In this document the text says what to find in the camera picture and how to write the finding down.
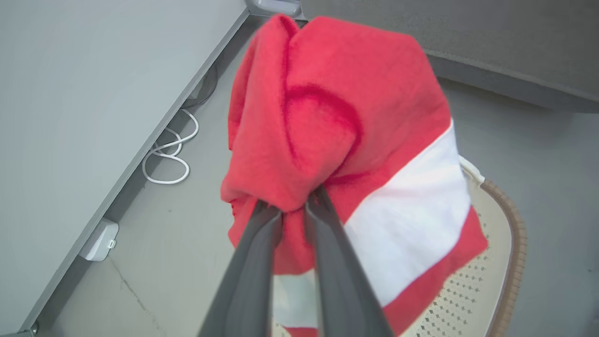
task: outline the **white stripe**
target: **white stripe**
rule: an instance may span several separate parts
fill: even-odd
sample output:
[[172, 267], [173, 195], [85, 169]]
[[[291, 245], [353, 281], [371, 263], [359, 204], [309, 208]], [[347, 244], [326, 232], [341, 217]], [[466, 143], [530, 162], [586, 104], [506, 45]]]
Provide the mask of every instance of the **white stripe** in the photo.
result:
[[[470, 210], [453, 122], [356, 208], [345, 225], [386, 306], [456, 245]], [[287, 327], [317, 327], [314, 271], [274, 277], [273, 314]]]

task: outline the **white outlet box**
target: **white outlet box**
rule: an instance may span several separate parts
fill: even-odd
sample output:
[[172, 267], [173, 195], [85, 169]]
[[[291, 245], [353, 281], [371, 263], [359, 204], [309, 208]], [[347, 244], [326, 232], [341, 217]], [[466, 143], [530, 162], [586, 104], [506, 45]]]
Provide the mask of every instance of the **white outlet box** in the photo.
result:
[[104, 261], [108, 252], [116, 245], [115, 238], [118, 232], [119, 225], [116, 222], [102, 218], [83, 245], [79, 256], [87, 261]]

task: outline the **floor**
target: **floor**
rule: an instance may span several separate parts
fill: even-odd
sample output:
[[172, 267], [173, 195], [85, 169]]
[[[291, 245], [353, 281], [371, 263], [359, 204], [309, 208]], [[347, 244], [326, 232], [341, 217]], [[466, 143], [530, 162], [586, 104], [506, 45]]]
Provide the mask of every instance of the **floor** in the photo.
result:
[[[191, 110], [200, 130], [180, 155], [189, 178], [163, 186], [134, 173], [105, 216], [120, 224], [117, 246], [103, 262], [76, 259], [40, 316], [41, 336], [195, 336], [233, 252], [230, 208], [219, 198], [230, 159], [226, 115], [258, 25], [244, 24], [218, 60], [214, 95]], [[586, 337], [599, 281], [599, 114], [550, 112], [445, 80], [441, 86], [461, 154], [511, 196], [527, 222], [528, 260], [508, 336]], [[192, 131], [179, 115], [171, 126]], [[169, 161], [149, 166], [158, 179], [182, 173]]]

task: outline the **cable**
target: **cable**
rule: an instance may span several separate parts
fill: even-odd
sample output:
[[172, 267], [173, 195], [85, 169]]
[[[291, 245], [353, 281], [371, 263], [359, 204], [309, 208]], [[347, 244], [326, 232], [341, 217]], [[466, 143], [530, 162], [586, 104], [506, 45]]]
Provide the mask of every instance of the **cable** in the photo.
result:
[[[148, 179], [149, 181], [151, 181], [153, 183], [158, 183], [161, 185], [173, 185], [175, 183], [184, 181], [187, 178], [187, 176], [189, 176], [189, 165], [185, 162], [185, 160], [178, 158], [177, 155], [179, 154], [179, 152], [181, 152], [182, 144], [184, 142], [190, 140], [191, 138], [194, 138], [195, 135], [198, 134], [199, 124], [198, 124], [198, 120], [195, 119], [195, 117], [191, 113], [189, 113], [189, 111], [187, 111], [186, 109], [180, 109], [179, 111], [185, 112], [189, 116], [189, 118], [191, 118], [191, 120], [195, 123], [195, 130], [189, 136], [187, 136], [185, 138], [181, 138], [181, 136], [178, 133], [176, 133], [175, 131], [173, 131], [169, 128], [164, 128], [164, 130], [172, 133], [175, 137], [177, 137], [177, 140], [174, 142], [168, 143], [168, 144], [160, 145], [160, 146], [158, 146], [158, 143], [154, 142], [154, 147], [152, 147], [150, 152], [148, 152], [147, 155], [144, 157], [144, 159], [141, 161], [141, 171], [144, 173], [144, 176], [146, 177], [146, 179]], [[177, 150], [171, 154], [166, 154], [162, 151], [163, 149], [170, 148], [171, 146], [175, 146], [175, 145], [177, 145]], [[181, 178], [175, 179], [175, 180], [157, 180], [157, 179], [150, 177], [150, 175], [146, 172], [146, 161], [148, 160], [148, 158], [150, 158], [151, 155], [159, 156], [162, 158], [169, 158], [169, 159], [180, 162], [181, 164], [183, 164], [183, 166], [185, 166], [185, 173], [183, 174], [183, 176]]]

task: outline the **towel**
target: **towel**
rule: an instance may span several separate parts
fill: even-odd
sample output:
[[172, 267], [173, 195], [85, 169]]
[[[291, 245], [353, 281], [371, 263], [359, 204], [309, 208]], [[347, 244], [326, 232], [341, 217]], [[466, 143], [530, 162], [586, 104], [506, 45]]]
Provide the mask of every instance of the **towel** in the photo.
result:
[[258, 199], [284, 212], [273, 316], [294, 337], [316, 336], [304, 203], [321, 184], [396, 334], [486, 248], [447, 100], [408, 35], [274, 16], [239, 67], [228, 131], [229, 238], [238, 243]]

